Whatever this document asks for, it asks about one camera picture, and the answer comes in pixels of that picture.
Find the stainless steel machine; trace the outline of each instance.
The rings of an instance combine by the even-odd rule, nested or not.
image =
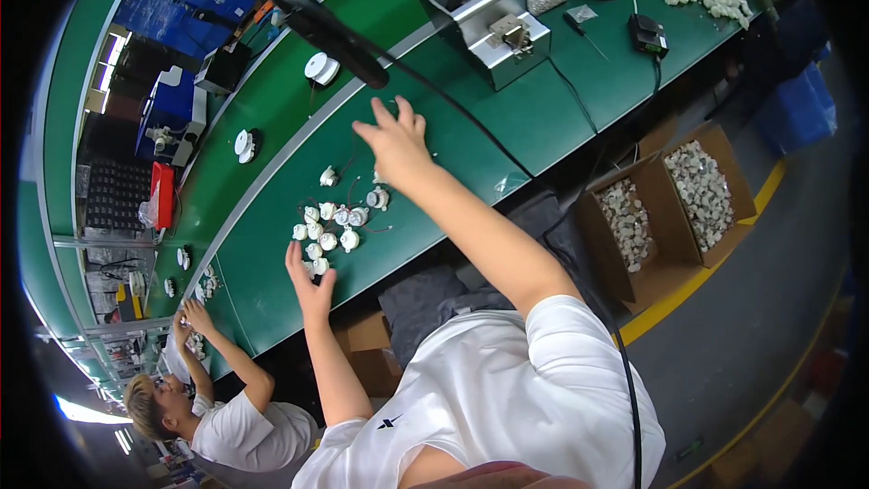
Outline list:
[[[495,91],[549,57],[549,28],[525,0],[420,0],[440,38],[462,52]]]

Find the hand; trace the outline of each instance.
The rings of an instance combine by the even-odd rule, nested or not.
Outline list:
[[[414,114],[406,99],[396,96],[398,119],[386,110],[380,99],[371,99],[377,126],[353,122],[353,130],[375,154],[375,171],[399,191],[405,180],[432,164],[426,148],[426,120]]]
[[[172,320],[172,328],[175,330],[175,343],[179,347],[187,342],[190,332],[193,331],[193,327],[190,325],[185,326],[181,324],[182,317],[184,317],[184,310],[178,310],[175,312],[175,319]]]
[[[308,277],[308,271],[301,263],[301,243],[292,241],[287,247],[284,266],[293,280],[296,297],[299,299],[301,317],[306,329],[329,328],[329,310],[332,308],[332,289],[338,273],[329,268],[323,274],[320,285],[316,286]]]
[[[211,322],[211,316],[205,311],[202,303],[196,299],[184,299],[181,301],[181,306],[183,307],[181,311],[184,317],[187,318],[187,322],[193,327],[193,330],[208,338],[209,333],[214,330],[215,326]]]

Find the white t-shirt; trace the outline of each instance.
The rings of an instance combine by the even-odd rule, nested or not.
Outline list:
[[[190,449],[246,472],[283,468],[310,449],[316,430],[314,418],[302,408],[271,402],[265,413],[259,413],[244,391],[226,404],[197,394],[192,410],[201,421]]]
[[[642,429],[642,484],[664,431],[631,367]],[[392,489],[422,449],[471,468],[513,460],[601,489],[634,483],[630,399],[619,350],[600,320],[567,295],[528,314],[485,310],[432,332],[374,418],[326,429],[293,487]]]

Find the yellow floor line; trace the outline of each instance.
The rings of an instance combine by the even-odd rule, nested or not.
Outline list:
[[[847,265],[845,265],[845,268],[842,269],[842,273],[841,273],[842,278],[845,277],[845,270],[846,269],[847,269]],[[755,425],[757,425],[758,422],[770,411],[770,409],[778,402],[778,399],[781,398],[781,395],[783,395],[785,393],[785,391],[788,389],[788,386],[791,385],[791,382],[799,373],[799,369],[802,368],[803,364],[806,363],[806,359],[808,359],[809,353],[812,352],[812,349],[815,347],[815,344],[818,342],[818,337],[820,337],[820,332],[824,329],[824,324],[826,323],[826,319],[827,319],[827,317],[829,317],[830,312],[832,311],[832,307],[836,304],[837,299],[839,299],[839,288],[836,288],[836,293],[832,295],[832,300],[830,301],[830,305],[828,307],[826,307],[826,311],[824,312],[824,317],[821,319],[820,324],[818,325],[818,328],[815,330],[814,336],[812,336],[812,341],[809,342],[809,347],[806,348],[806,352],[803,353],[803,356],[799,358],[797,365],[793,368],[790,375],[788,375],[788,379],[785,380],[785,383],[781,384],[781,386],[776,391],[775,395],[773,395],[773,397],[770,399],[770,401],[766,403],[766,406],[763,409],[761,409],[760,412],[758,412],[758,414],[755,415],[755,417],[748,423],[748,425],[746,425],[745,428],[742,429],[739,432],[739,434],[737,434],[733,438],[733,440],[730,440],[730,442],[728,442],[726,446],[724,446],[721,450],[719,450],[717,453],[712,455],[705,463],[698,466],[697,468],[694,468],[687,476],[680,479],[676,483],[668,486],[667,489],[675,489],[676,487],[689,481],[691,478],[693,478],[697,474],[703,472],[703,470],[705,470],[709,465],[711,465],[713,462],[718,460],[718,458],[721,457],[721,455],[724,455],[725,453],[727,453],[727,451],[730,450],[731,447],[735,446],[737,442],[742,440],[742,438],[748,433],[748,431],[752,430],[752,428]]]
[[[757,196],[754,197],[754,205],[758,211],[757,216],[744,220],[743,223],[753,225],[755,221],[757,221],[758,216],[766,209],[766,205],[769,204],[770,199],[773,198],[773,193],[778,189],[778,184],[781,183],[781,179],[785,176],[785,168],[785,159],[779,159],[775,164],[775,167],[773,167],[773,171],[766,178],[763,187],[760,188]],[[630,344],[648,332],[653,326],[663,321],[664,318],[673,312],[673,310],[694,294],[694,292],[697,291],[716,270],[718,270],[718,267],[727,260],[727,257],[730,257],[730,254],[727,254],[721,262],[712,268],[704,268],[700,270],[696,276],[691,278],[681,288],[670,294],[667,298],[655,302],[649,308],[640,313],[640,315],[633,318],[622,327],[620,329],[621,338],[624,340],[625,345]]]

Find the black power adapter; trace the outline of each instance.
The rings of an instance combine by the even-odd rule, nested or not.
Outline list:
[[[627,30],[631,34],[631,43],[638,52],[650,53],[664,59],[670,51],[664,26],[647,15],[631,14],[627,18]]]

